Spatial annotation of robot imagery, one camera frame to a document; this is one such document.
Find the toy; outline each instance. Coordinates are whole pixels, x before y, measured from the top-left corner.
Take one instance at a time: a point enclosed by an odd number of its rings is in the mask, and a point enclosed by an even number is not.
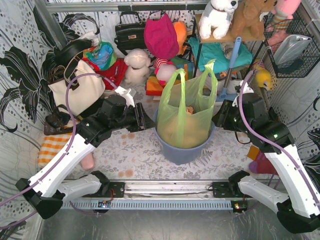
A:
[[[155,68],[157,68],[158,61],[161,61],[163,63],[167,63],[167,60],[157,58],[153,64],[153,66]],[[186,81],[189,80],[190,78],[192,78],[193,70],[194,70],[194,66],[195,66],[193,62],[189,62],[189,61],[182,59],[182,58],[179,58],[177,56],[172,58],[171,61],[174,63],[174,65],[177,69],[184,69],[184,71],[185,71],[184,77],[185,77]],[[181,81],[179,79],[177,79],[173,85],[177,85],[180,83],[181,83]],[[146,81],[145,94],[148,96],[161,96],[161,94],[164,90],[164,87],[165,87],[165,84],[161,85],[159,83],[158,79],[156,78],[156,74],[153,72],[150,74],[148,80]]]
[[[171,78],[174,71],[177,70],[172,61],[168,61],[165,59],[157,58],[154,61],[153,66],[155,67],[155,76],[161,85],[166,84]]]
[[[281,43],[290,36],[285,30],[279,30],[272,37],[270,37],[268,41],[268,45],[271,46],[272,53],[275,54]]]
[[[151,63],[147,53],[139,48],[133,49],[124,57],[124,63],[128,65],[125,72],[125,82],[133,84],[142,84],[149,73]]]
[[[208,39],[211,35],[211,27],[215,28],[213,37],[223,38],[231,24],[233,14],[238,7],[238,0],[210,0],[202,13],[199,26],[200,37]]]
[[[179,52],[177,55],[182,55],[185,53],[187,46],[184,46],[184,43],[187,39],[187,27],[184,22],[176,21],[173,23],[174,30],[176,33],[176,39],[179,44]]]
[[[232,56],[232,51],[234,49],[235,43],[234,42],[222,42],[220,43],[221,50],[224,53],[226,59],[230,60]]]
[[[301,0],[278,0],[272,13],[274,14],[271,24],[267,26],[268,31],[275,29],[287,29],[290,21],[294,18],[293,13],[298,9]]]
[[[265,69],[265,64],[263,63],[263,61],[259,60],[255,62],[252,68],[256,70],[255,80],[258,84],[258,87],[265,88],[269,91],[272,87],[272,77],[270,72]]]
[[[245,0],[233,14],[231,35],[236,38],[242,36],[244,28],[250,28],[254,38],[264,35],[264,22],[260,16],[270,12],[276,5],[277,0]]]
[[[221,92],[219,93],[219,95],[216,96],[216,100],[215,100],[216,102],[224,102],[225,100],[234,101],[235,98],[237,97],[236,93],[230,93],[227,91],[228,91],[228,85],[232,77],[232,69],[234,68],[236,59],[238,57],[238,52],[241,45],[241,39],[242,38],[240,36],[238,36],[235,39],[235,43],[234,43],[230,61],[229,61],[229,69],[226,75],[226,79],[224,81]]]

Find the metal rail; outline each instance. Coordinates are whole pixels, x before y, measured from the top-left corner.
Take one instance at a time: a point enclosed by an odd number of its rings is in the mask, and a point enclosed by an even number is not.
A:
[[[124,197],[115,198],[112,202],[107,197],[81,197],[72,201],[80,209],[117,209],[117,210],[230,210],[231,201],[242,198],[215,198],[208,190],[212,182],[228,180],[124,180]],[[282,184],[279,191],[285,192]],[[69,203],[64,209],[71,209]]]
[[[79,2],[47,3],[46,8],[49,13],[204,10],[207,3],[207,0]]]

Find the plastic bag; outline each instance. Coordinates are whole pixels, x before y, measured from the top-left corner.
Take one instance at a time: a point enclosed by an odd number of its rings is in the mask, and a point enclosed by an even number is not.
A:
[[[163,89],[157,114],[156,131],[167,144],[181,149],[195,148],[209,137],[212,127],[214,105],[217,98],[218,81],[213,72],[215,60],[205,65],[204,72],[185,81],[185,71],[176,70]],[[211,74],[210,96],[203,95],[208,74]],[[180,75],[181,83],[174,85]],[[194,114],[186,107],[193,107]]]

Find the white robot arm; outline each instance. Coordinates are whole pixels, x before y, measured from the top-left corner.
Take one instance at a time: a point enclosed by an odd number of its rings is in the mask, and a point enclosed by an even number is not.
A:
[[[243,94],[244,115],[259,135],[277,143],[295,160],[271,144],[248,132],[238,109],[238,103],[225,100],[218,114],[213,117],[217,127],[247,133],[253,145],[270,160],[281,178],[287,193],[282,193],[255,180],[248,172],[239,171],[229,177],[232,193],[245,194],[257,199],[277,214],[281,224],[291,233],[306,233],[320,227],[320,194],[307,174],[299,158],[297,147],[288,128],[280,121],[272,120],[265,110],[261,97],[253,92]]]
[[[130,95],[128,91],[120,94]],[[133,133],[154,126],[155,123],[148,117],[141,103],[134,104],[132,97],[111,95],[103,101],[95,115],[83,119],[77,125],[71,147],[69,140],[41,171],[30,179],[21,178],[15,186],[23,191],[38,182],[23,196],[43,219],[53,216],[63,203],[70,200],[97,192],[104,195],[110,181],[99,171],[68,183],[62,181],[88,153],[110,138],[113,130],[126,128]]]

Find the handle strap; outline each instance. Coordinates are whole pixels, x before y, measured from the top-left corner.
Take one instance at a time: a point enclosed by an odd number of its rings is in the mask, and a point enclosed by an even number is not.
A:
[[[169,100],[170,100],[170,96],[171,96],[171,89],[174,86],[177,76],[180,75],[181,78],[181,99],[180,99],[180,105],[183,104],[184,106],[186,106],[186,79],[185,79],[185,70],[183,70],[182,68],[177,69],[173,72],[171,78],[169,79],[169,81],[166,83],[162,95],[164,97],[164,104],[168,104]]]
[[[208,74],[211,74],[211,93],[209,96],[209,101],[208,101],[208,108],[211,107],[217,98],[217,86],[218,86],[218,80],[216,78],[216,75],[214,73],[214,65],[215,65],[215,59],[212,59],[208,61],[206,65],[204,65],[204,72],[200,77],[200,82],[199,82],[199,89],[198,89],[198,96],[203,95],[203,88],[206,83],[206,78]]]
[[[163,10],[151,11],[151,12],[149,13],[149,17],[148,17],[148,18],[150,18],[151,14],[155,14],[155,13],[157,13],[157,12],[161,12],[161,14],[160,14],[161,17],[162,17],[162,15],[165,15],[165,14],[166,14],[166,12],[163,11]]]
[[[141,19],[139,17],[139,14],[136,11],[123,11],[120,14],[120,25],[122,24],[122,16],[123,15],[136,15],[138,17],[138,21],[141,22]]]

